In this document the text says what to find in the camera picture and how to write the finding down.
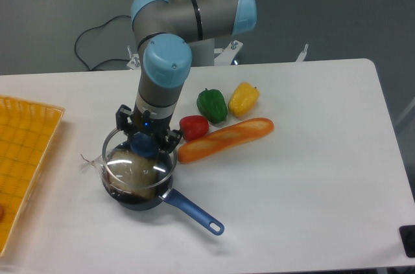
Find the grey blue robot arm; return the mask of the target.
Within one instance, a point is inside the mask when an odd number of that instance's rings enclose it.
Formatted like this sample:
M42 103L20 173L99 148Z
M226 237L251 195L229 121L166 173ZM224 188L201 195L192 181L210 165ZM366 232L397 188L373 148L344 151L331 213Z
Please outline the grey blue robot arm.
M190 44L248 32L255 0L134 0L130 19L141 76L133 109L117 115L131 150L143 157L171 152L180 135L169 124L191 70Z

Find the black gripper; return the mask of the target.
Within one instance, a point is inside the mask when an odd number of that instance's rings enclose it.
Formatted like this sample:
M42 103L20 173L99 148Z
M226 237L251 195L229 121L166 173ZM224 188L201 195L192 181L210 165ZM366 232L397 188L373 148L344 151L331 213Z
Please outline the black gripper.
M130 146L133 150L160 150L168 153L182 140L181 130L170 130L171 115L162 119L152 117L150 111L132 110L121 104L115 113L116 128L133 136Z

